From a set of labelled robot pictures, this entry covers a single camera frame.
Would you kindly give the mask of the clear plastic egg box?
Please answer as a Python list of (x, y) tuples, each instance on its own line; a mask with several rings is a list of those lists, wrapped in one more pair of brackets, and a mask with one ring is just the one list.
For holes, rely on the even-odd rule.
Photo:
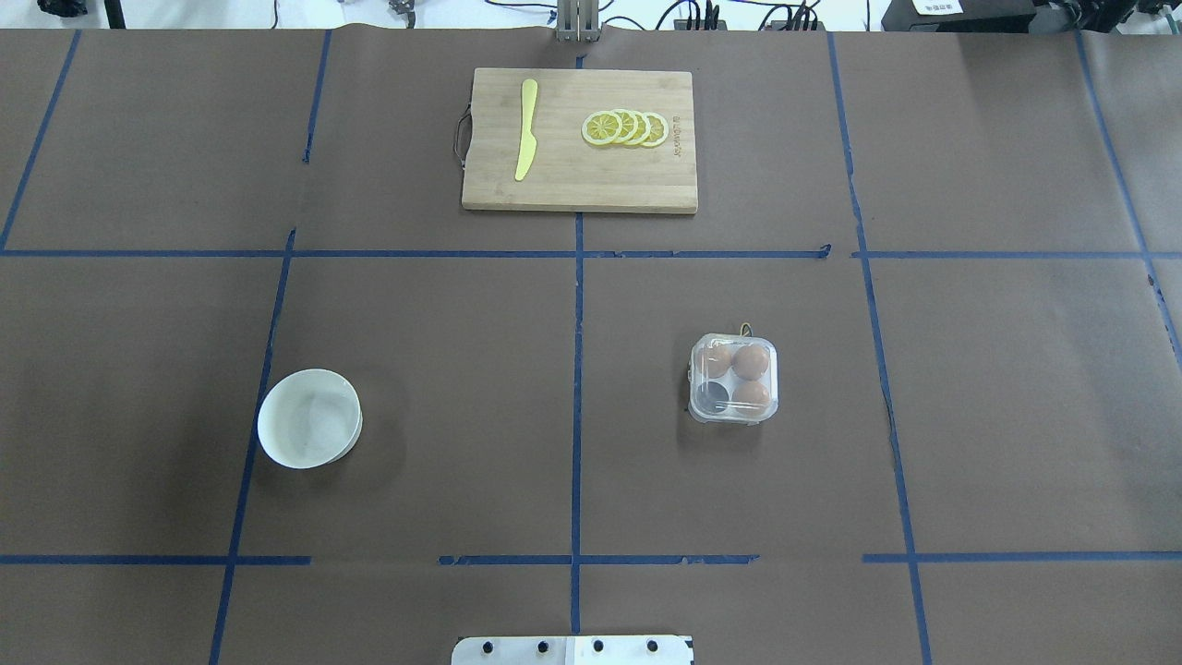
[[(704, 348), (706, 345), (710, 344), (730, 344), (733, 345), (733, 353), (739, 345), (747, 344), (760, 344), (767, 346), (771, 350), (771, 367), (764, 379), (765, 387), (768, 387), (771, 392), (771, 405), (764, 413), (756, 413), (754, 417), (748, 417), (747, 413), (736, 411), (733, 408), (733, 391), (736, 384), (742, 383), (730, 369), (723, 378), (715, 382), (709, 382), (706, 379), (704, 374), (696, 369), (695, 361), (700, 348)], [(756, 426), (764, 424), (765, 420), (769, 420), (779, 411), (779, 366), (778, 366), (778, 352), (777, 347), (766, 340), (766, 338), (756, 337), (754, 330), (749, 321), (743, 321), (740, 325), (740, 330), (735, 335), (725, 335), (725, 333), (707, 333), (699, 338), (697, 343), (691, 348), (691, 354), (689, 356), (688, 363), (688, 400), (687, 411), (691, 413), (693, 420), (704, 422), (704, 424), (735, 424), (743, 426)]]

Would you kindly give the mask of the brown egg carried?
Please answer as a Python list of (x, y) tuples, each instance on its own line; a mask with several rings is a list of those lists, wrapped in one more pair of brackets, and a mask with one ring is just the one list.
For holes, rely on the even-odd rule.
[(733, 408), (754, 417), (771, 405), (771, 392), (761, 382), (742, 382), (733, 391)]

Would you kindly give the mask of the white paper bowl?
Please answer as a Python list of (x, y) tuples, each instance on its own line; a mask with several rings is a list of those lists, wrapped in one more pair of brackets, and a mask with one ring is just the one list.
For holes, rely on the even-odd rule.
[(332, 370), (303, 369), (266, 392), (255, 432), (278, 465), (311, 470), (351, 452), (363, 428), (359, 395), (351, 382)]

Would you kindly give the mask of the brown egg in box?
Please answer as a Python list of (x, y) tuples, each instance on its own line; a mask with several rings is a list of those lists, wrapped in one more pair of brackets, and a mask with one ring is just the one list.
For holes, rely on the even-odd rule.
[(771, 350), (760, 344), (739, 345), (730, 369), (743, 382), (760, 382), (771, 367)]
[(730, 371), (730, 366), (733, 366), (733, 345), (706, 345), (704, 348), (699, 350), (695, 366), (709, 382), (723, 378)]

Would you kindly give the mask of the wooden cutting board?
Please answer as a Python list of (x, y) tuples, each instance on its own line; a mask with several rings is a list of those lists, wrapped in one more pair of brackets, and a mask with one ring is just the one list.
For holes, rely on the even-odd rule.
[[(520, 89), (535, 79), (535, 163), (515, 182)], [(590, 146), (587, 115), (625, 107), (662, 115), (662, 146)], [(479, 67), (468, 113), (462, 206), (470, 211), (699, 211), (694, 80), (687, 71)]]

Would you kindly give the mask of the yellow lemon slice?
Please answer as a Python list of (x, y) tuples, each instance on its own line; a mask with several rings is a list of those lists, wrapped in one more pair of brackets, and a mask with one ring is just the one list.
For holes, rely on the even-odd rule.
[(609, 146), (621, 138), (623, 130), (621, 115), (615, 111), (596, 111), (584, 119), (580, 135), (590, 146)]

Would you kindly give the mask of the yellow plastic knife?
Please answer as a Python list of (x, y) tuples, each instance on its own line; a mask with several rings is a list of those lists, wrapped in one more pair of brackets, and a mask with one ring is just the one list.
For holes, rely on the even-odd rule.
[(525, 79), (520, 89), (520, 136), (517, 155), (517, 167), (514, 169), (514, 181), (524, 181), (535, 163), (537, 138), (533, 132), (535, 123), (537, 93), (539, 84), (535, 79)]

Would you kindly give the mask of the aluminium frame post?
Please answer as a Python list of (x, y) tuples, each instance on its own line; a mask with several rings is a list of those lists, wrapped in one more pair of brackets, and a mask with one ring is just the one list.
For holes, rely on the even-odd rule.
[(598, 43), (602, 37), (600, 1), (556, 1), (556, 39), (558, 43)]

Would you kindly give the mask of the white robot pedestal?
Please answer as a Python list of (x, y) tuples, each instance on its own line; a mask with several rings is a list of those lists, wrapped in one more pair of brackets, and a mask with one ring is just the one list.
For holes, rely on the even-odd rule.
[(694, 664), (690, 635), (470, 635), (452, 664)]

